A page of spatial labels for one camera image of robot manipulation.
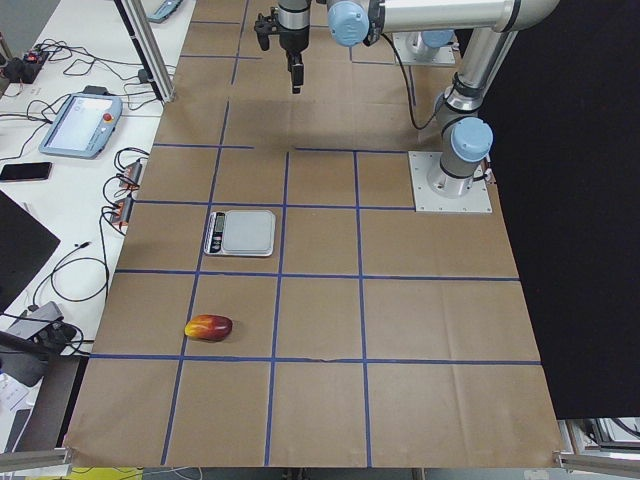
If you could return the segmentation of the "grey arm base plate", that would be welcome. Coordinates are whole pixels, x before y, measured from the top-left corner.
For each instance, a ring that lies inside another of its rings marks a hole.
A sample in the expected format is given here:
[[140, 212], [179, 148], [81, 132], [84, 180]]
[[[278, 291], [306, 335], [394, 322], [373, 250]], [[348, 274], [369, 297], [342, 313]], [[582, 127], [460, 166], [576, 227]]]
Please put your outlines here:
[[491, 214], [487, 182], [482, 168], [466, 179], [447, 175], [441, 152], [409, 151], [409, 170], [415, 211], [436, 214]]
[[449, 67], [456, 63], [453, 30], [399, 32], [393, 34], [394, 46], [404, 65]]

